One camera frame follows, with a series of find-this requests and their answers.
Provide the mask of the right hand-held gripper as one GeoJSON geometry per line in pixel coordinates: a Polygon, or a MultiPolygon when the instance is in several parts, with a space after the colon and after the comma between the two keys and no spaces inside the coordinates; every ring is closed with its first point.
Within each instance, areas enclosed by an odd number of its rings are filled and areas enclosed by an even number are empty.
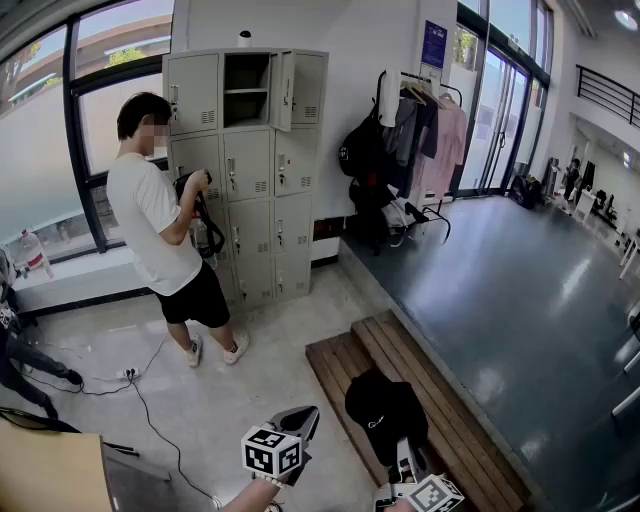
{"type": "Polygon", "coordinates": [[[451,481],[439,475],[427,476],[424,454],[407,437],[397,442],[396,470],[397,483],[387,484],[374,494],[374,512],[384,512],[399,499],[407,500],[417,512],[452,512],[465,501],[451,481]]]}

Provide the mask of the black garment with white logo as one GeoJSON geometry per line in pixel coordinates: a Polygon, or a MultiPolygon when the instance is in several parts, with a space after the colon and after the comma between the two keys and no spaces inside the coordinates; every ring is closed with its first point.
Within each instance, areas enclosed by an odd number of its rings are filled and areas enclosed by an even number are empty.
{"type": "Polygon", "coordinates": [[[396,463],[397,443],[404,437],[412,448],[427,445],[429,424],[409,382],[393,382],[378,368],[352,379],[345,395],[348,416],[362,427],[383,466],[396,463]]]}

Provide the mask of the clothes rack with garments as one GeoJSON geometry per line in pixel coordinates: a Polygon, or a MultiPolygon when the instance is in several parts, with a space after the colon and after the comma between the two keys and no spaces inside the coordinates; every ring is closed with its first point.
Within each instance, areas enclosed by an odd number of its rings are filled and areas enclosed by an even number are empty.
{"type": "MultiPolygon", "coordinates": [[[[382,78],[382,75],[384,74],[384,72],[385,71],[383,71],[378,77],[376,96],[375,96],[375,99],[372,98],[377,110],[378,110],[378,94],[379,94],[379,91],[380,91],[380,82],[381,82],[381,78],[382,78]]],[[[411,74],[411,73],[404,72],[404,71],[401,71],[401,75],[403,77],[407,77],[407,78],[413,79],[413,82],[419,83],[422,86],[423,85],[427,85],[427,89],[428,90],[426,92],[433,96],[433,94],[431,93],[432,80],[430,78],[422,77],[422,76],[411,74]]],[[[461,107],[462,107],[462,105],[463,105],[463,95],[462,95],[462,92],[458,88],[450,86],[450,85],[442,83],[442,82],[438,82],[438,87],[439,88],[448,89],[448,90],[451,90],[451,91],[454,91],[455,93],[457,93],[458,99],[460,99],[461,107]]],[[[409,229],[414,227],[414,225],[425,224],[425,223],[428,223],[428,222],[435,222],[435,221],[439,221],[439,220],[444,221],[446,223],[446,225],[447,225],[447,231],[446,231],[444,240],[442,242],[443,244],[446,243],[448,238],[449,238],[449,236],[450,236],[450,233],[451,233],[451,222],[445,216],[443,216],[440,213],[442,204],[443,204],[443,200],[440,199],[436,210],[434,210],[433,208],[431,208],[429,205],[426,205],[426,204],[422,207],[421,210],[418,210],[416,207],[414,207],[411,204],[407,203],[406,204],[406,212],[412,214],[414,216],[414,218],[415,218],[415,221],[409,226],[409,228],[403,234],[401,234],[401,238],[400,238],[399,244],[398,245],[394,245],[393,247],[399,247],[399,245],[402,245],[402,242],[404,241],[405,237],[406,238],[411,238],[410,236],[408,236],[408,231],[409,231],[409,229]],[[425,212],[430,212],[433,215],[435,215],[435,217],[434,218],[427,217],[427,216],[424,215],[425,212]]],[[[373,247],[373,255],[374,256],[378,256],[380,254],[380,252],[381,252],[380,243],[376,242],[372,247],[373,247]]]]}

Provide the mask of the wooden slatted step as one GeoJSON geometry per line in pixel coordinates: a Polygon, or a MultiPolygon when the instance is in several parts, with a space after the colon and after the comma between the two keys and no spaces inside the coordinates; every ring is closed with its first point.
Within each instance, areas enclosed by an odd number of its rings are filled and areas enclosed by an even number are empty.
{"type": "Polygon", "coordinates": [[[458,393],[390,311],[306,346],[307,360],[364,467],[377,484],[387,473],[362,427],[349,418],[346,392],[371,368],[407,381],[429,423],[426,459],[451,477],[473,512],[529,512],[531,493],[458,393]]]}

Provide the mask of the light wooden table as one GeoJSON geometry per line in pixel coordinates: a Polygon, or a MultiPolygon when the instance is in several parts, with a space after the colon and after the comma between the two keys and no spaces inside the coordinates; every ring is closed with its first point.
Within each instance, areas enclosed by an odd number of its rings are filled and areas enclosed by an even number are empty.
{"type": "Polygon", "coordinates": [[[101,437],[0,420],[0,512],[114,512],[101,437]]]}

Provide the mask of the grey metal locker cabinet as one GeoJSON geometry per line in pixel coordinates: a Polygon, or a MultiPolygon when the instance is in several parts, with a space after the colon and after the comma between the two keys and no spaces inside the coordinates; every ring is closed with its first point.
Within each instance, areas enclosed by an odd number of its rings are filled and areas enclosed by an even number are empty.
{"type": "Polygon", "coordinates": [[[215,269],[232,312],[307,294],[313,193],[323,122],[325,52],[286,48],[190,51],[163,59],[172,108],[168,161],[204,169],[205,201],[225,236],[215,269]],[[289,132],[268,124],[270,54],[293,50],[289,132]]]}

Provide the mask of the black backpack with white print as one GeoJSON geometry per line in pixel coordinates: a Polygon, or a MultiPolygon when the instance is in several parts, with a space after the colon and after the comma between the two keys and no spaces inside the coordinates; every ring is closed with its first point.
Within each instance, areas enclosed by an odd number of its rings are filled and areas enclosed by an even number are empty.
{"type": "Polygon", "coordinates": [[[342,172],[351,178],[364,179],[375,172],[383,154],[382,126],[378,119],[378,105],[351,131],[338,150],[342,172]]]}

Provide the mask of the black duffel bag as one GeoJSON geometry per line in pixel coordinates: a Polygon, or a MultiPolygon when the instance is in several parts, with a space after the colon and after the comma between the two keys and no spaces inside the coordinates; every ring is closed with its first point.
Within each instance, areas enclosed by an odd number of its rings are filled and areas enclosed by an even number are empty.
{"type": "Polygon", "coordinates": [[[512,181],[508,197],[523,208],[532,210],[541,201],[542,185],[531,175],[517,175],[512,181]]]}

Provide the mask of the light grey hanging garment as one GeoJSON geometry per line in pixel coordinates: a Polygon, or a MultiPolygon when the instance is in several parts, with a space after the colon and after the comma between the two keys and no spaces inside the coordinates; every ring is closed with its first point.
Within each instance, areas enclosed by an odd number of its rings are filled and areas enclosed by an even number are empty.
{"type": "Polygon", "coordinates": [[[410,159],[417,119],[417,101],[401,98],[395,117],[395,126],[383,130],[384,149],[394,154],[396,163],[405,167],[410,159]]]}

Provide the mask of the dark grey hanging shirt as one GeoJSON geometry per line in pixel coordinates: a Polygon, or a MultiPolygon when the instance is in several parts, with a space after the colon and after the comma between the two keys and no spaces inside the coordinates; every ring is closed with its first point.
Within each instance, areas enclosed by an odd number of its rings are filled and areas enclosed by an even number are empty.
{"type": "Polygon", "coordinates": [[[413,127],[409,139],[409,154],[405,165],[405,182],[400,194],[408,199],[418,172],[417,163],[423,164],[426,158],[434,159],[438,149],[438,104],[429,95],[420,95],[422,101],[413,102],[413,111],[409,118],[413,127]]]}

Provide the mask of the small white table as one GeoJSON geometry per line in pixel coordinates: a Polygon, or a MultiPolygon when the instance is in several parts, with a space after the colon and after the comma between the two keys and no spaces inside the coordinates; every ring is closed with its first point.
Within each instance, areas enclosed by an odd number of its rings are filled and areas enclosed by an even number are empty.
{"type": "Polygon", "coordinates": [[[594,206],[595,201],[596,201],[596,196],[593,195],[590,191],[583,190],[581,192],[580,198],[573,212],[573,216],[582,225],[585,225],[587,223],[587,220],[590,216],[590,213],[594,206]]]}

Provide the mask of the white hanging garment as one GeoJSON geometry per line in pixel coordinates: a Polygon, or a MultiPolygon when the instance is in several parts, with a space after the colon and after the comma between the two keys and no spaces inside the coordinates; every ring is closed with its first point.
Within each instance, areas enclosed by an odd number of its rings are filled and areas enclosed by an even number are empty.
{"type": "Polygon", "coordinates": [[[378,117],[383,127],[394,128],[399,108],[402,75],[400,71],[385,71],[378,94],[378,117]]]}

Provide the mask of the large glass window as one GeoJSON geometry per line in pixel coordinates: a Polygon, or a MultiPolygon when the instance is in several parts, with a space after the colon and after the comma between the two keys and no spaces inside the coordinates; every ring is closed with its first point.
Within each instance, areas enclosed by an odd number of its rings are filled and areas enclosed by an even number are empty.
{"type": "Polygon", "coordinates": [[[162,90],[175,0],[0,0],[0,249],[51,262],[121,242],[106,196],[116,119],[162,90]]]}

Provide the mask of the white wall box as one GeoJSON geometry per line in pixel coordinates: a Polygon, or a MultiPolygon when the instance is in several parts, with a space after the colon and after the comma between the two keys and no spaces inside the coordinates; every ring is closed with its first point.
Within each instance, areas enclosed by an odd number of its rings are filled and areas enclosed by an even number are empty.
{"type": "Polygon", "coordinates": [[[318,268],[338,261],[339,237],[314,240],[311,244],[311,267],[318,268]]]}

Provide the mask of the blue wall poster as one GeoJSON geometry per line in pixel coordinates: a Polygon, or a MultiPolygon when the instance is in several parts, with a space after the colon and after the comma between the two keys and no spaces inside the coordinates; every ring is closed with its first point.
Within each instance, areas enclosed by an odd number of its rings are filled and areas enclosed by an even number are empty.
{"type": "Polygon", "coordinates": [[[443,70],[447,47],[447,30],[429,20],[425,21],[421,63],[443,70]]]}

